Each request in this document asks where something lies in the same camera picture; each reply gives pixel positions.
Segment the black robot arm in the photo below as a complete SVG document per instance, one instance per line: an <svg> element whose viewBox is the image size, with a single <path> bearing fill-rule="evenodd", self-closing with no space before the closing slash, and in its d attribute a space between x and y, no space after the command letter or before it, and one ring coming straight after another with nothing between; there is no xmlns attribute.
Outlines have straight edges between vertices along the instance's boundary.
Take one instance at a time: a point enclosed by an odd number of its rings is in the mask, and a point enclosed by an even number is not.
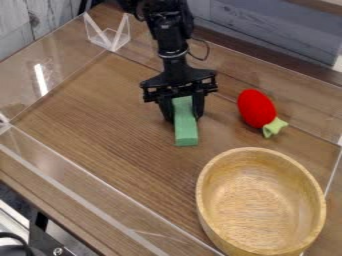
<svg viewBox="0 0 342 256"><path fill-rule="evenodd" d="M172 100L190 98L195 119L204 113L204 97L218 91L216 71L194 68L187 63L191 54L194 16L187 0L118 0L120 8L147 24L158 44L163 71L140 82L144 102L155 102L168 122L175 120Z"/></svg>

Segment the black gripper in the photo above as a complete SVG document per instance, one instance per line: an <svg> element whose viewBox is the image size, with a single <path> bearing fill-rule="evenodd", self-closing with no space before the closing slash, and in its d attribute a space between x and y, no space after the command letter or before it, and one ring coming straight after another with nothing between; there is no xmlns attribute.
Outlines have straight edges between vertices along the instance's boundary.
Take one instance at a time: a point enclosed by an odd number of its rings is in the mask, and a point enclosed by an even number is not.
<svg viewBox="0 0 342 256"><path fill-rule="evenodd" d="M143 100L156 102L164 119L174 122L174 105L170 97L160 97L170 93L174 97L192 94L195 86L204 89L204 94L218 91L216 72L210 69L198 69L187 64L184 56L163 60L163 72L140 83ZM204 95L192 95L192 114L199 119L204 113Z"/></svg>

